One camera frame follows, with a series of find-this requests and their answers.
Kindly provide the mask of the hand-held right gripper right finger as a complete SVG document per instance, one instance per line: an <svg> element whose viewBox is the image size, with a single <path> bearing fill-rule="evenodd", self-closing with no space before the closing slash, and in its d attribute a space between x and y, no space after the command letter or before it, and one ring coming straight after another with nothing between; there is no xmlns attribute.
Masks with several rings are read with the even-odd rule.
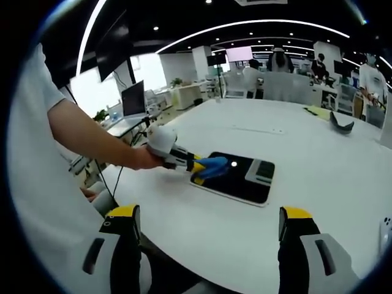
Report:
<svg viewBox="0 0 392 294"><path fill-rule="evenodd" d="M351 293L360 279L349 253L304 209L279 210L279 293Z"/></svg>

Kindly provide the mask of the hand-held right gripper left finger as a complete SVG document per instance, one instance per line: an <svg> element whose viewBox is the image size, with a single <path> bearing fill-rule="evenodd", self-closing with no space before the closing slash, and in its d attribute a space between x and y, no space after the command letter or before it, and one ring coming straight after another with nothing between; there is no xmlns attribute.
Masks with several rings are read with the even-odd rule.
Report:
<svg viewBox="0 0 392 294"><path fill-rule="evenodd" d="M72 251L72 293L140 293L140 262L140 207L117 207Z"/></svg>

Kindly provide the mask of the person's left hand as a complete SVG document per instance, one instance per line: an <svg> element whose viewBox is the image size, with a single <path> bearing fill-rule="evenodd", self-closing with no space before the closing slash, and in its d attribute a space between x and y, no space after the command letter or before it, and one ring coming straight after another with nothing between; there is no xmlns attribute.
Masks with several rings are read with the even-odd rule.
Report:
<svg viewBox="0 0 392 294"><path fill-rule="evenodd" d="M163 166L164 161L161 157L149 151L146 145L133 149L132 165L134 170L149 170Z"/></svg>

